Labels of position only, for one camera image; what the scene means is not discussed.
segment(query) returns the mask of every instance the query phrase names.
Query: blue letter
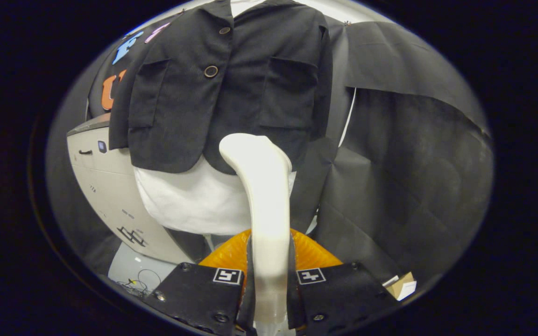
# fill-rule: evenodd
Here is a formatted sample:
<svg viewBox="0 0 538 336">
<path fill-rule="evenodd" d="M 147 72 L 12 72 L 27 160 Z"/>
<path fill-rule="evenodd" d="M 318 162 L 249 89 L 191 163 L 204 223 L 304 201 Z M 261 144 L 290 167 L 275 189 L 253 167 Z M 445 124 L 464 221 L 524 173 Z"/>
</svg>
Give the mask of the blue letter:
<svg viewBox="0 0 538 336">
<path fill-rule="evenodd" d="M 144 32 L 139 32 L 135 36 L 133 36 L 130 40 L 126 41 L 124 44 L 120 45 L 118 48 L 118 55 L 115 56 L 115 60 L 111 64 L 116 64 L 118 60 L 120 60 L 122 57 L 124 57 L 128 53 L 128 48 L 132 47 L 134 43 L 136 43 L 136 39 L 144 34 Z"/>
</svg>

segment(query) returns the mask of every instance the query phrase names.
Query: black sticker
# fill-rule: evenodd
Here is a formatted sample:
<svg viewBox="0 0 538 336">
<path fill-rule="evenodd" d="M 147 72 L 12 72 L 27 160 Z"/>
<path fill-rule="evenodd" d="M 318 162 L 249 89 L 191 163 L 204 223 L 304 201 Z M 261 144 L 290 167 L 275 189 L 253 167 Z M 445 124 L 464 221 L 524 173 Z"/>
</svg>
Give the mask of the black sticker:
<svg viewBox="0 0 538 336">
<path fill-rule="evenodd" d="M 321 272 L 320 268 L 311 268 L 310 270 L 296 271 L 298 275 L 298 282 L 301 285 L 308 285 L 309 283 L 318 283 L 325 281 L 325 276 Z"/>
<path fill-rule="evenodd" d="M 239 285 L 242 271 L 230 270 L 230 268 L 218 268 L 215 272 L 214 282 L 229 283 L 231 285 Z"/>
</svg>

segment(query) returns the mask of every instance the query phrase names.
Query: mannequin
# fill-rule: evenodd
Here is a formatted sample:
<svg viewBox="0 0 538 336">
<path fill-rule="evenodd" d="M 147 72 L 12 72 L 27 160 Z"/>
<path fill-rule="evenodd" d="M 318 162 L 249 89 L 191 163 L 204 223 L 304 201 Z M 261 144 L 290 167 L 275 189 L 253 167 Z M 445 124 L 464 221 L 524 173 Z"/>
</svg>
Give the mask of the mannequin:
<svg viewBox="0 0 538 336">
<path fill-rule="evenodd" d="M 264 0 L 231 0 L 232 16 Z M 251 227 L 248 199 L 241 179 L 212 168 L 203 155 L 187 172 L 171 174 L 134 167 L 139 193 L 149 214 L 164 227 L 210 235 L 223 242 Z M 296 172 L 288 176 L 290 193 Z"/>
<path fill-rule="evenodd" d="M 232 9 L 232 16 L 236 17 L 246 9 L 256 6 L 265 0 L 230 0 L 230 6 Z"/>
</svg>

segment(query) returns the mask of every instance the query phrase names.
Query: cardboard box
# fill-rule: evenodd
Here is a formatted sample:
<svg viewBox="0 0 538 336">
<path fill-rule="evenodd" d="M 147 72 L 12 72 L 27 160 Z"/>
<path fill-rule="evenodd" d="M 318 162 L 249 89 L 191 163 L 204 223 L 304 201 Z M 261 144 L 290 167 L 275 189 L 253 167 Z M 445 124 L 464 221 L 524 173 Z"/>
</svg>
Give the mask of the cardboard box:
<svg viewBox="0 0 538 336">
<path fill-rule="evenodd" d="M 409 272 L 397 281 L 395 280 L 395 277 L 394 279 L 387 281 L 384 284 L 384 287 L 391 295 L 393 295 L 393 297 L 398 301 L 401 301 L 408 295 L 414 293 L 417 287 L 417 282 L 414 280 L 414 277 L 412 277 L 412 272 Z"/>
</svg>

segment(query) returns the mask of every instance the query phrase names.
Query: black metal plate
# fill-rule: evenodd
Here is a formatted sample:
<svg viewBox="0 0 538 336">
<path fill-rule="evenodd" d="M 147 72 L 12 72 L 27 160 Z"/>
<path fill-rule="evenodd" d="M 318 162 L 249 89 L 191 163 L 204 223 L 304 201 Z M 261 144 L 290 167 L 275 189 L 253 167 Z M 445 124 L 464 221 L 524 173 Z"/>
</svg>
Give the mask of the black metal plate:
<svg viewBox="0 0 538 336">
<path fill-rule="evenodd" d="M 144 301 L 199 330 L 232 336 L 243 279 L 240 270 L 183 262 Z"/>
<path fill-rule="evenodd" d="M 360 262 L 299 270 L 297 276 L 308 336 L 344 334 L 399 306 Z"/>
</svg>

